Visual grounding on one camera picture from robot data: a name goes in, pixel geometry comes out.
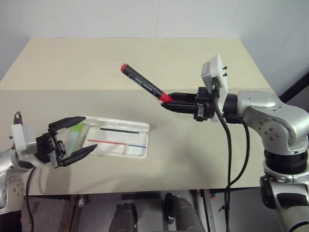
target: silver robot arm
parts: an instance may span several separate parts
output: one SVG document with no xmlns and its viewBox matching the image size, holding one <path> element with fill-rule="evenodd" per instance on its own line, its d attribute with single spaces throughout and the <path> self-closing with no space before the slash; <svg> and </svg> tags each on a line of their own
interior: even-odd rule
<svg viewBox="0 0 309 232">
<path fill-rule="evenodd" d="M 71 165 L 93 151 L 97 145 L 82 148 L 64 158 L 66 151 L 57 131 L 72 127 L 85 117 L 64 118 L 48 126 L 48 132 L 35 138 L 34 127 L 23 125 L 20 112 L 11 126 L 13 146 L 0 152 L 0 231 L 21 232 L 21 208 L 25 187 L 23 173 L 31 168 L 52 163 L 53 168 Z"/>
<path fill-rule="evenodd" d="M 265 206 L 276 209 L 283 231 L 309 231 L 309 114 L 260 91 L 239 92 L 237 112 L 265 148 L 266 175 L 260 178 Z"/>
</svg>

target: floor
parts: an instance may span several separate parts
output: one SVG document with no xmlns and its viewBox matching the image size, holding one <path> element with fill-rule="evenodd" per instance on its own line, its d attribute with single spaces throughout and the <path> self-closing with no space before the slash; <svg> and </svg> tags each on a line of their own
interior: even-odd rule
<svg viewBox="0 0 309 232">
<path fill-rule="evenodd" d="M 196 190 L 169 191 L 186 198 L 195 206 L 207 231 L 203 201 Z M 117 203 L 134 203 L 138 212 L 138 231 L 173 231 L 175 225 L 168 225 L 162 216 L 162 200 L 167 192 L 108 193 L 91 194 L 89 203 L 78 210 L 72 232 L 108 232 Z M 224 212 L 220 211 L 223 194 L 216 194 L 211 201 L 217 232 L 225 231 Z M 62 232 L 68 201 L 30 198 L 35 220 L 35 232 Z M 25 207 L 22 212 L 23 231 L 30 230 Z M 235 190 L 231 194 L 231 232 L 280 232 L 275 211 L 263 206 L 259 188 Z"/>
</svg>

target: table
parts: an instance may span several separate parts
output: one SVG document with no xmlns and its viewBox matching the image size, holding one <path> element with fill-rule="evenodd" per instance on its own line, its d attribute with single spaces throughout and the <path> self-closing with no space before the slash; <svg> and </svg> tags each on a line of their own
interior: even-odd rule
<svg viewBox="0 0 309 232">
<path fill-rule="evenodd" d="M 272 91 L 238 39 L 32 38 L 0 82 L 0 149 L 11 146 L 10 124 L 18 110 L 25 124 L 36 126 L 37 136 L 68 116 L 146 122 L 151 125 L 146 158 L 88 155 L 67 168 L 45 166 L 34 174 L 30 194 L 224 188 L 227 145 L 221 124 L 163 109 L 120 72 L 126 62 L 167 93 L 195 93 L 203 86 L 202 64 L 216 53 L 228 66 L 231 93 Z M 241 125 L 229 127 L 235 177 L 245 157 L 245 133 Z M 235 187 L 259 186 L 263 175 L 262 142 L 250 132 L 251 156 Z"/>
</svg>

